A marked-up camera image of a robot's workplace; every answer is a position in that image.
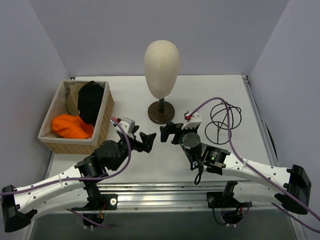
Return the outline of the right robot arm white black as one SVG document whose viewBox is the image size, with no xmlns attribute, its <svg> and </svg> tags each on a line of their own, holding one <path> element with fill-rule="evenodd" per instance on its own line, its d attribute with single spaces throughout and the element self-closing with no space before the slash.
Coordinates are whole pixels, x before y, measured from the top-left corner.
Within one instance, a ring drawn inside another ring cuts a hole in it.
<svg viewBox="0 0 320 240">
<path fill-rule="evenodd" d="M 306 215 L 310 201 L 311 181 L 304 168 L 291 168 L 262 164 L 238 158 L 228 150 L 201 142 L 197 128 L 185 128 L 182 123 L 169 122 L 160 128 L 160 141 L 179 145 L 190 163 L 191 170 L 198 170 L 194 183 L 198 185 L 203 172 L 221 176 L 234 176 L 245 182 L 228 181 L 222 193 L 223 203 L 266 202 L 280 204 L 285 210 Z"/>
</svg>

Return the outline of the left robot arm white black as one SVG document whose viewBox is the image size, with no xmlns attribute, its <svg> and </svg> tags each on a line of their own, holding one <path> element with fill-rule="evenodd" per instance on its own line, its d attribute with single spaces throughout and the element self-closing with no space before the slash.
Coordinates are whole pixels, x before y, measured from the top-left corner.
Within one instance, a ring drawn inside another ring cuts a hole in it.
<svg viewBox="0 0 320 240">
<path fill-rule="evenodd" d="M 106 140 L 82 161 L 61 173 L 25 187 L 4 187 L 1 210 L 6 233 L 28 226 L 33 220 L 64 209 L 73 211 L 113 211 L 118 206 L 118 196 L 102 194 L 97 184 L 119 175 L 128 166 L 131 152 L 149 153 L 156 133 L 123 134 L 117 130 L 119 141 Z"/>
</svg>

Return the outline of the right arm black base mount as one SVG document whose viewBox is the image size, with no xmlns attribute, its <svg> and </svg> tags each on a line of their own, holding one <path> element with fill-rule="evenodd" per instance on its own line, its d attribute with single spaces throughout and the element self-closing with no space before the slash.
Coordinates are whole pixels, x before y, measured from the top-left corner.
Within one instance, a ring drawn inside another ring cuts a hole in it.
<svg viewBox="0 0 320 240">
<path fill-rule="evenodd" d="M 239 187 L 236 181 L 228 181 L 223 191 L 207 192 L 207 204 L 210 209 L 221 208 L 248 208 L 252 206 L 249 201 L 238 201 L 235 198 L 235 187 Z"/>
</svg>

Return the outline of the orange cap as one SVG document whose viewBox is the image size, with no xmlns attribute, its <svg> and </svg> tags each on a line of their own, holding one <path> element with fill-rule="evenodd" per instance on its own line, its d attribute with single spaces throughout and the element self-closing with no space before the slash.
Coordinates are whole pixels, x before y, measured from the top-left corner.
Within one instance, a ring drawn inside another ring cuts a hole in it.
<svg viewBox="0 0 320 240">
<path fill-rule="evenodd" d="M 79 115 L 62 114 L 55 117 L 51 123 L 54 133 L 65 139 L 89 139 L 93 136 L 94 128 L 83 122 Z"/>
</svg>

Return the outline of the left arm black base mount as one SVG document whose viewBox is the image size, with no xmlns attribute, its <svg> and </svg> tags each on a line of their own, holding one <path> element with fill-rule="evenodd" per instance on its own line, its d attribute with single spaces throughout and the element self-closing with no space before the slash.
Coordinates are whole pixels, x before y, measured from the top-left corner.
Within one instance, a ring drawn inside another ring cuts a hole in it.
<svg viewBox="0 0 320 240">
<path fill-rule="evenodd" d="M 97 200 L 89 201 L 84 207 L 72 207 L 73 211 L 114 211 L 117 209 L 118 195 L 101 194 Z"/>
</svg>

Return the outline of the black baseball cap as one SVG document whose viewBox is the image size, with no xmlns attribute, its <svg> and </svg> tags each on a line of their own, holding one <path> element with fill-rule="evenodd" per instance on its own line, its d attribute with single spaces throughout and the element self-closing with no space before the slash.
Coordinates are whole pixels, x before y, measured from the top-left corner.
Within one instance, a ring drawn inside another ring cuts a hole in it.
<svg viewBox="0 0 320 240">
<path fill-rule="evenodd" d="M 77 109 L 84 123 L 96 125 L 103 95 L 104 88 L 95 81 L 90 81 L 81 87 L 78 92 Z"/>
</svg>

